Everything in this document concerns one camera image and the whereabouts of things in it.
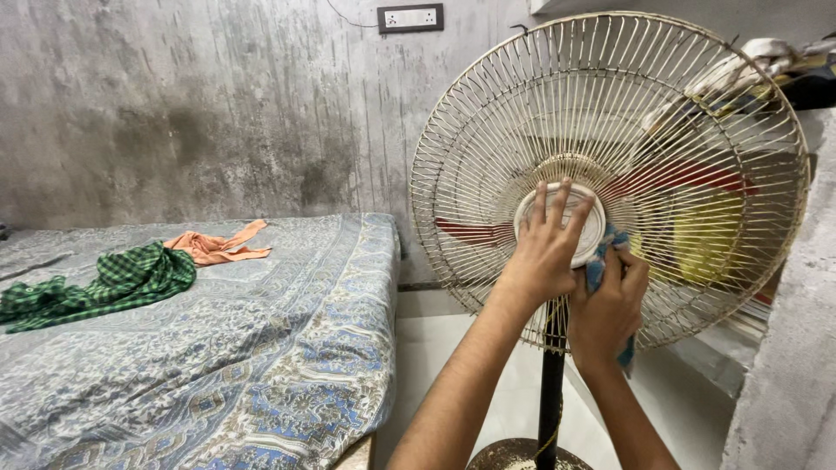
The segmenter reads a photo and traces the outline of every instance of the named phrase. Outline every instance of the fan stand pole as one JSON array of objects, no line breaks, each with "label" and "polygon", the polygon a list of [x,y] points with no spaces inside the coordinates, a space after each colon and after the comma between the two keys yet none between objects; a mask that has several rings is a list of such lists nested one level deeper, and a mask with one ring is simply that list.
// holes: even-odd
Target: fan stand pole
[{"label": "fan stand pole", "polygon": [[[560,315],[561,318],[558,322],[547,322],[545,333],[547,338],[558,339],[558,348],[565,348],[565,336],[553,335],[555,323],[568,324],[568,310],[565,308],[560,309],[558,303],[560,302],[548,302],[547,315],[551,316],[557,310],[555,314]],[[540,384],[540,422],[537,431],[537,449],[542,449],[542,451],[540,451],[535,459],[537,470],[554,470],[554,463],[557,461],[557,428],[560,423],[560,403],[563,399],[564,361],[564,353],[549,350],[543,351],[543,381]]]}]

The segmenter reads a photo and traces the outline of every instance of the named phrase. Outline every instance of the floor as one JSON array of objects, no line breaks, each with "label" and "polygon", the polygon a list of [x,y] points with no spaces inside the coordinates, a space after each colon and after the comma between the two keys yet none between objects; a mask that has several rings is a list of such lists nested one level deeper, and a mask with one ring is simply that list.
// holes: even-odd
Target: floor
[{"label": "floor", "polygon": [[[385,468],[441,367],[475,317],[443,291],[398,297],[397,399],[378,432],[375,467]],[[505,367],[472,455],[508,437],[536,437],[542,353],[518,344]],[[620,469],[589,391],[567,368],[558,445],[596,470]],[[683,469],[716,469],[734,402],[666,350],[640,355],[630,381],[637,398]]]}]

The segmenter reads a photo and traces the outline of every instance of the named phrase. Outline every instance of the orange cloth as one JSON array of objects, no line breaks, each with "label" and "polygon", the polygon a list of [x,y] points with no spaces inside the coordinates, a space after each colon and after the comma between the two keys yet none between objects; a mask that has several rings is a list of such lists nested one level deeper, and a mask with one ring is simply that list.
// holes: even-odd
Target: orange cloth
[{"label": "orange cloth", "polygon": [[190,230],[173,240],[163,243],[163,245],[166,248],[183,250],[189,253],[198,267],[208,266],[210,264],[229,263],[230,261],[240,261],[242,259],[265,258],[270,254],[270,248],[251,250],[243,247],[235,252],[228,252],[227,250],[246,242],[266,226],[267,223],[262,219],[250,222],[241,232],[236,233],[229,240],[226,240],[224,237],[208,237]]}]

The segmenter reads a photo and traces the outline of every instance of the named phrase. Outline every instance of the bed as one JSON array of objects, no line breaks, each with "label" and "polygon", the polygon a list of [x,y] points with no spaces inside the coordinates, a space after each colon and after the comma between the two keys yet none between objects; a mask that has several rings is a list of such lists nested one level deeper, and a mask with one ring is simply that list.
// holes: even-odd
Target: bed
[{"label": "bed", "polygon": [[[0,289],[86,285],[101,253],[248,221],[38,231],[0,243]],[[268,220],[267,258],[184,293],[0,334],[0,468],[325,468],[394,400],[392,216]]]}]

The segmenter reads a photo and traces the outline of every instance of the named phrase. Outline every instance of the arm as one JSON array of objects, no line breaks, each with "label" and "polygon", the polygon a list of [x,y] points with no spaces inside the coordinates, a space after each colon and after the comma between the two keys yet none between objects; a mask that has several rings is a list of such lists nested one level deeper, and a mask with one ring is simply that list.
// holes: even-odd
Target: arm
[{"label": "arm", "polygon": [[[641,326],[641,298],[648,266],[637,257],[606,254],[601,288],[587,300],[585,283],[572,295],[569,345],[575,365],[604,417],[624,470],[678,469],[616,362],[627,339]],[[627,266],[621,278],[623,265]]]},{"label": "arm", "polygon": [[390,470],[464,468],[523,326],[546,300],[574,289],[569,265],[593,200],[579,204],[563,229],[571,181],[564,183],[548,218],[546,185],[538,184],[531,221],[520,227],[517,249],[400,439]]}]

